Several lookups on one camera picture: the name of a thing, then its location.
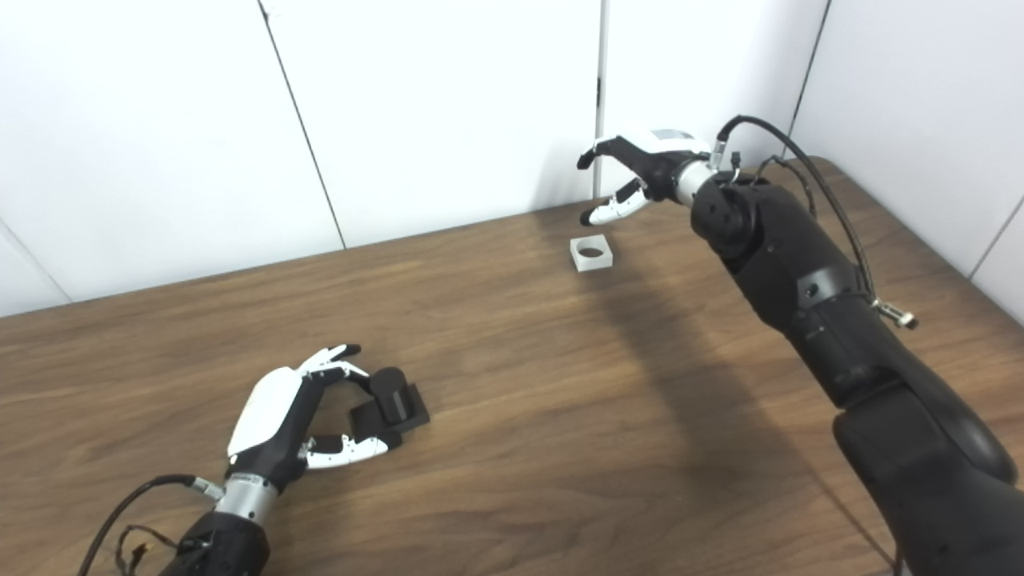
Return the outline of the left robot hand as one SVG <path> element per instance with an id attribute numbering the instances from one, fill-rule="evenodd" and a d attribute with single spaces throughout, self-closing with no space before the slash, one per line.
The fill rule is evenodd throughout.
<path id="1" fill-rule="evenodd" d="M 365 440 L 310 433 L 328 386 L 369 384 L 369 373 L 348 361 L 361 349 L 358 344 L 340 344 L 315 351 L 296 368 L 282 366 L 264 375 L 234 423 L 226 449 L 226 480 L 253 475 L 282 493 L 307 470 L 350 466 L 402 447 L 402 435 L 396 433 Z"/>

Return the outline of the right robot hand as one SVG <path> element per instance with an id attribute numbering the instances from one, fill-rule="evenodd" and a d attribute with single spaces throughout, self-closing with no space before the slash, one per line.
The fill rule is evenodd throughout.
<path id="1" fill-rule="evenodd" d="M 579 215 L 582 227 L 603 227 L 628 218 L 652 202 L 671 201 L 691 208 L 698 193 L 714 187 L 712 149 L 679 129 L 641 130 L 597 138 L 577 168 L 591 167 L 608 157 L 632 172 L 633 178 L 607 200 Z"/>

